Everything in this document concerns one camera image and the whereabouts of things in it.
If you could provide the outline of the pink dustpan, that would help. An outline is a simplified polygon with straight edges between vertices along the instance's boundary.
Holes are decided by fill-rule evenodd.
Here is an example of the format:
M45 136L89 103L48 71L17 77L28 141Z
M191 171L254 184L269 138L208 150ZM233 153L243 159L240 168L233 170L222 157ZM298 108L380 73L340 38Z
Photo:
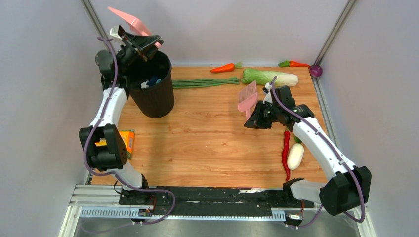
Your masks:
M127 22L131 31L134 32L132 35L126 32L120 25L113 26L109 32L111 40L124 44L126 41L129 41L133 45L138 46L138 49L146 48L153 43L156 49L160 49L164 42L161 39L153 37L151 31L139 18L110 6L107 9Z

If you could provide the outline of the pink hand brush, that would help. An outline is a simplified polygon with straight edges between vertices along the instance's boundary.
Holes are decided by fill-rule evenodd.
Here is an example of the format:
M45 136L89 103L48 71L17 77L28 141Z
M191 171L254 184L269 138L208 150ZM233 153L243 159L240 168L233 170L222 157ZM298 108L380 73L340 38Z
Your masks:
M246 120L250 118L250 109L257 103L257 101L257 84L255 81L253 81L239 92L237 107L240 112L245 112Z

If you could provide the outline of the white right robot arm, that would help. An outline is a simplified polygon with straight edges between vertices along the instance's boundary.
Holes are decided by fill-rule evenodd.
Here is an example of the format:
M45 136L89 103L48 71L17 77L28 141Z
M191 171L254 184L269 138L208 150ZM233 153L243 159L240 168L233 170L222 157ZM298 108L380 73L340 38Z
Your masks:
M320 164L327 183L294 178L283 184L283 203L296 206L301 200L322 205L332 216L361 209L357 222L365 218L372 174L366 166L359 167L347 158L321 128L314 113L304 104L296 105L288 86L266 83L263 100L254 99L255 109L247 113L244 126L270 129L279 122L293 133Z

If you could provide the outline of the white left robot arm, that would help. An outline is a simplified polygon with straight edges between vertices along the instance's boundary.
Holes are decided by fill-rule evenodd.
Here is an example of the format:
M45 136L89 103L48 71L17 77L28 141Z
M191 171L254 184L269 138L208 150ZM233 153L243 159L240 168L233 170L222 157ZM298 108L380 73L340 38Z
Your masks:
M98 112L88 127L79 130L83 162L94 176L113 176L140 205L151 198L143 174L128 160L127 148L118 130L123 106L129 97L127 71L137 61L148 62L163 44L159 35L131 34L120 25L110 29L110 39L98 37L106 45L95 56L101 73L103 98Z

